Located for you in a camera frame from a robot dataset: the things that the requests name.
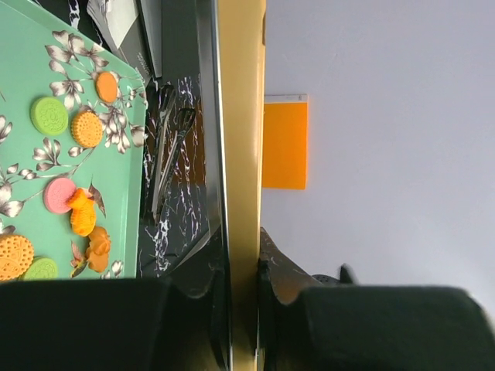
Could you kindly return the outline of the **bear print tin lid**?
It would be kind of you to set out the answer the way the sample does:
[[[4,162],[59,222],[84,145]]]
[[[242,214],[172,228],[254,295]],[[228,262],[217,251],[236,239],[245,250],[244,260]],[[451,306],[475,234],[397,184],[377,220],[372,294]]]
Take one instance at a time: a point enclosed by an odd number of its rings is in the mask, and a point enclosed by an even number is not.
[[[258,369],[264,1],[197,1],[208,217],[227,275],[228,366]]]

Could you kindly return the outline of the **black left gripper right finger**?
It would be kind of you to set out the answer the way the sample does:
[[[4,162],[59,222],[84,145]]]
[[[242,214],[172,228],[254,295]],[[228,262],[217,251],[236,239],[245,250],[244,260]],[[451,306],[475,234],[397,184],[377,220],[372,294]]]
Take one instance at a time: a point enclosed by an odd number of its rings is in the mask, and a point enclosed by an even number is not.
[[[463,289],[312,276],[261,231],[259,346],[266,370],[492,370],[494,324]]]

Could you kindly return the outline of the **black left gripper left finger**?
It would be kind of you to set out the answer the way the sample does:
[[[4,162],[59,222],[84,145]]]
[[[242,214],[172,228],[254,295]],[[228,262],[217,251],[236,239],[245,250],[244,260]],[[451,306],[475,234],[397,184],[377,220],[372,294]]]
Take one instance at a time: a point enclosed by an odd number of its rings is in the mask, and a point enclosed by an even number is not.
[[[224,274],[1,286],[3,370],[224,370]]]

